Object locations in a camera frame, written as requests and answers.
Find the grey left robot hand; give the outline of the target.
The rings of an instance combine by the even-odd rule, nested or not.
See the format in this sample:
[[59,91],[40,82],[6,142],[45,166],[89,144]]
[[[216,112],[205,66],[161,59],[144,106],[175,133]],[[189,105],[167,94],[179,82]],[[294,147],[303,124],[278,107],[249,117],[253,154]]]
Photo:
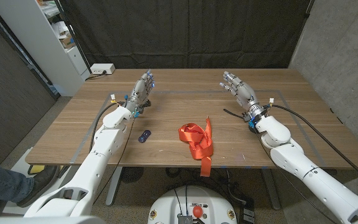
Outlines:
[[134,88],[128,96],[125,108],[135,114],[139,108],[143,108],[148,96],[155,86],[152,70],[148,69],[135,83]]

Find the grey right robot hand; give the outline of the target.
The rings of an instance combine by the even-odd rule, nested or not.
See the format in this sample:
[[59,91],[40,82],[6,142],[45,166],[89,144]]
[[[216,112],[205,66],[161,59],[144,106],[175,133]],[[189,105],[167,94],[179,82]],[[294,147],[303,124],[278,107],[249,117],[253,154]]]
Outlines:
[[219,85],[236,97],[238,104],[246,111],[246,121],[258,121],[266,113],[255,91],[247,83],[227,71],[223,73],[223,79],[225,83]]

